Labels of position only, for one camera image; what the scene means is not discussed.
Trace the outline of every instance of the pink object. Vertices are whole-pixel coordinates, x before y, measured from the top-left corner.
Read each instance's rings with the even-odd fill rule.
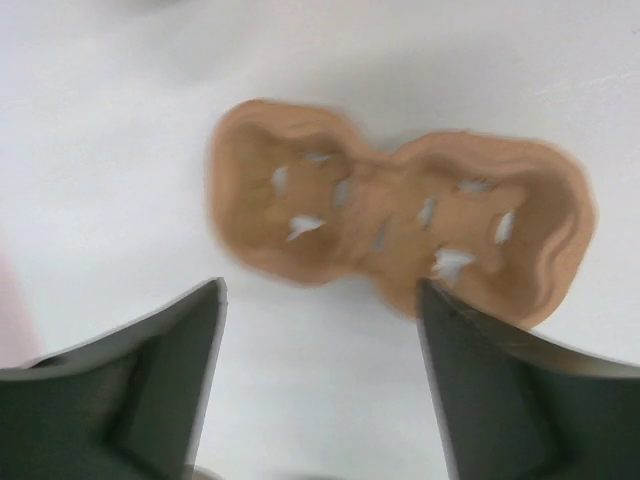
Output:
[[[17,277],[0,248],[0,368],[23,366],[39,353]]]

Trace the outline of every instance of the white surface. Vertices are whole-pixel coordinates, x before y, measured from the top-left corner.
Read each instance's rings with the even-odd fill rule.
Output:
[[[298,290],[211,241],[207,136],[248,98],[339,106],[385,146],[470,128],[573,152],[598,232],[539,330],[640,363],[637,0],[0,5],[1,218],[47,350],[224,276],[199,463],[227,479],[446,477],[415,327],[364,280]]]

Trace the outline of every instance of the white table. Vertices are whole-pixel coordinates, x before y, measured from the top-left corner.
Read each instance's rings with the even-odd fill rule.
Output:
[[[292,288],[212,240],[205,144],[248,98],[338,106],[385,148],[470,128],[574,153],[598,231],[538,331],[640,363],[637,0],[3,0],[0,18],[0,219],[40,340],[224,276],[198,463],[228,480],[446,478],[415,326],[365,280]]]

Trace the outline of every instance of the brown container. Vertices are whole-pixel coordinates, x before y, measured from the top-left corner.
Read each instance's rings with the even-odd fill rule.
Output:
[[[410,316],[430,277],[530,328],[567,294],[595,225],[581,169],[528,140],[430,133],[387,154],[329,110],[252,100],[218,125],[212,162],[213,219],[243,262],[305,285],[369,275]],[[455,281],[438,273],[448,251],[473,258]]]

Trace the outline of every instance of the white cutout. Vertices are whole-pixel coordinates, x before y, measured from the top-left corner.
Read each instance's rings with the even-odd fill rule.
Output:
[[[271,183],[276,189],[276,195],[282,195],[287,186],[287,166],[276,168],[271,175]]]
[[[331,158],[331,155],[329,155],[328,153],[307,152],[305,154],[305,157],[307,157],[312,162],[321,163]]]
[[[428,227],[433,221],[433,215],[436,213],[436,201],[433,198],[427,198],[424,207],[418,213],[418,218],[423,227]]]
[[[466,190],[467,192],[486,192],[487,190],[491,190],[491,185],[475,180],[463,180],[458,184],[458,188],[460,188],[460,190]]]
[[[513,221],[516,218],[515,212],[505,213],[496,228],[495,243],[499,245],[506,242],[511,237],[511,231],[513,230]]]
[[[349,179],[342,180],[333,190],[333,208],[340,208],[347,201],[349,195]]]
[[[374,252],[381,253],[383,248],[384,248],[384,237],[387,234],[387,223],[388,222],[385,221],[380,226],[380,230],[378,230],[378,236],[376,237],[376,242],[373,244],[373,251]]]
[[[316,230],[325,224],[324,220],[320,220],[316,217],[310,217],[309,215],[298,215],[289,220],[289,227],[291,227],[291,233],[287,237],[287,240],[291,241],[302,235],[304,232],[310,232]]]
[[[436,276],[447,283],[454,284],[458,281],[460,270],[473,263],[475,255],[452,249],[440,249],[436,252],[436,264],[433,271]]]

